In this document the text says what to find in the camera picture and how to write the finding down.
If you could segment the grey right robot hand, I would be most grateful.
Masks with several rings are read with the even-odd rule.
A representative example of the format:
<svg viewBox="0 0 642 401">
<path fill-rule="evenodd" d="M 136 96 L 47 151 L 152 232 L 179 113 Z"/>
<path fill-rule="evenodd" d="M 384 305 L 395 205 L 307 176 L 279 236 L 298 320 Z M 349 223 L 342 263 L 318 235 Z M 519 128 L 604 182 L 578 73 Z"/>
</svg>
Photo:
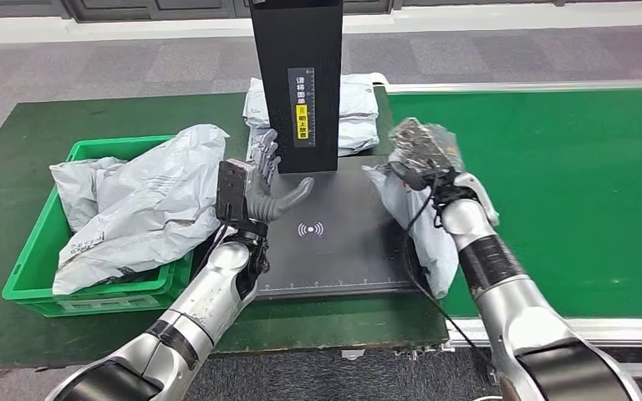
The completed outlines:
<svg viewBox="0 0 642 401">
<path fill-rule="evenodd" d="M 440 177 L 465 169 L 456 135 L 440 124 L 408 118 L 398 124 L 390 139 L 394 145 L 388 165 L 412 190 L 432 186 Z"/>
</svg>

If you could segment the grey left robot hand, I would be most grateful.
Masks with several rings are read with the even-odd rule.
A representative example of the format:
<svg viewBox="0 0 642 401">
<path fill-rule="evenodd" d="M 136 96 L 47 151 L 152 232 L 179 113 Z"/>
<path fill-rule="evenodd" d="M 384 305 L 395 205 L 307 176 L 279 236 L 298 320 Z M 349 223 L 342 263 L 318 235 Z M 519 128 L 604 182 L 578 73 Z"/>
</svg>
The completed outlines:
<svg viewBox="0 0 642 401">
<path fill-rule="evenodd" d="M 252 165 L 252 175 L 246 189 L 250 218 L 270 223 L 276 221 L 311 195 L 313 177 L 304 177 L 296 188 L 283 195 L 271 194 L 273 174 L 282 158 L 276 154 L 278 132 L 275 129 L 252 129 L 248 141 L 247 162 Z"/>
</svg>

